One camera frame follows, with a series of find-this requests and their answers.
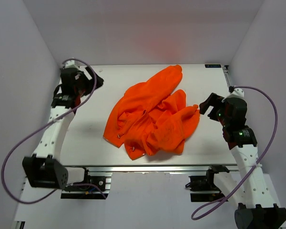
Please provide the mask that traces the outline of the orange jacket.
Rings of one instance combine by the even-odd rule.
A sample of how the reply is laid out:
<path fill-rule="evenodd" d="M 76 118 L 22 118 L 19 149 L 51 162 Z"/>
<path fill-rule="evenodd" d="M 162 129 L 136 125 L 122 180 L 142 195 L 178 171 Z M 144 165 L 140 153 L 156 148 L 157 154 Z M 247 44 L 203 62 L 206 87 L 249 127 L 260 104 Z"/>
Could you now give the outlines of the orange jacket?
<path fill-rule="evenodd" d="M 176 89 L 182 78 L 182 67 L 170 65 L 128 88 L 112 109 L 103 138 L 124 146 L 131 160 L 159 151 L 182 154 L 200 121 L 198 105 L 187 106 L 186 93 Z"/>

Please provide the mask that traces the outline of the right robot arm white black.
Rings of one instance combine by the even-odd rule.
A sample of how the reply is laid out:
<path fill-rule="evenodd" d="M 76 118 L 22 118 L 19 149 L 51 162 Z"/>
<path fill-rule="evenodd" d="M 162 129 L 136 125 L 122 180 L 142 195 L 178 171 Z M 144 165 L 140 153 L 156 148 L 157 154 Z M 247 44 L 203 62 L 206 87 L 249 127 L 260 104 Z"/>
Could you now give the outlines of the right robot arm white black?
<path fill-rule="evenodd" d="M 199 105 L 200 114 L 212 107 L 208 117 L 223 127 L 228 144 L 241 176 L 236 184 L 227 168 L 213 167 L 207 171 L 206 186 L 220 189 L 225 199 L 236 207 L 234 218 L 239 229 L 278 229 L 286 221 L 286 209 L 278 206 L 265 182 L 258 162 L 257 140 L 246 125 L 247 103 L 243 92 L 223 98 L 215 93 Z"/>

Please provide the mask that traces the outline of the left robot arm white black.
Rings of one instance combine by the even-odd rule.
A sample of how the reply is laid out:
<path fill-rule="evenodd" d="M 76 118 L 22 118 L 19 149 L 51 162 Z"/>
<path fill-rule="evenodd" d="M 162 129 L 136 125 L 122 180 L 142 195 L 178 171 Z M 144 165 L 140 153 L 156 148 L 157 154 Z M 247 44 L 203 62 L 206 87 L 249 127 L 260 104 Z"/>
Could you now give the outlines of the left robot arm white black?
<path fill-rule="evenodd" d="M 61 83 L 55 88 L 48 127 L 32 156 L 24 157 L 22 166 L 32 187 L 65 189 L 75 183 L 80 190 L 91 186 L 91 178 L 84 168 L 65 167 L 60 162 L 62 145 L 76 111 L 88 96 L 103 85 L 103 79 L 90 67 L 64 67 L 60 71 Z"/>

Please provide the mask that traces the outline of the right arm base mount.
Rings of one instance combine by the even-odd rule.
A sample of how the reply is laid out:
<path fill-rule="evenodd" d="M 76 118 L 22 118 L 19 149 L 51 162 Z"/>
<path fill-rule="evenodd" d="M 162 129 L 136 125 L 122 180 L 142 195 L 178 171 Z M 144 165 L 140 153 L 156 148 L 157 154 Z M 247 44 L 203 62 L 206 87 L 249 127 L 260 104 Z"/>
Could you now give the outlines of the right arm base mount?
<path fill-rule="evenodd" d="M 224 198 L 224 194 L 214 184 L 214 176 L 219 173 L 230 173 L 230 170 L 223 165 L 210 166 L 203 176 L 189 176 L 190 182 L 185 188 L 190 190 L 191 202 L 212 202 Z"/>

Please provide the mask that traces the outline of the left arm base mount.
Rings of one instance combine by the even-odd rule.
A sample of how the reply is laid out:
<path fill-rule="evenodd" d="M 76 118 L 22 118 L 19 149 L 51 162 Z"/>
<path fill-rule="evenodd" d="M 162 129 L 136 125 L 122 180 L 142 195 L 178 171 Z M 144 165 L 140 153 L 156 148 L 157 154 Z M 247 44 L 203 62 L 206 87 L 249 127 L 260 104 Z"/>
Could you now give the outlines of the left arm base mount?
<path fill-rule="evenodd" d="M 112 173 L 85 170 L 81 182 L 68 185 L 61 199 L 105 200 L 111 188 Z"/>

